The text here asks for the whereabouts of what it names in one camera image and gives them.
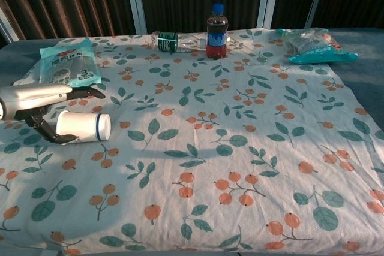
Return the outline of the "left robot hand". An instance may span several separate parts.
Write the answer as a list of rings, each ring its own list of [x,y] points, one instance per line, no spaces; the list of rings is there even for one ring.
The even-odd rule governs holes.
[[[104,99],[105,94],[90,86],[73,88],[65,84],[27,84],[1,88],[1,120],[24,121],[33,127],[45,140],[66,144],[77,137],[59,135],[44,120],[48,107],[66,100],[94,96]]]

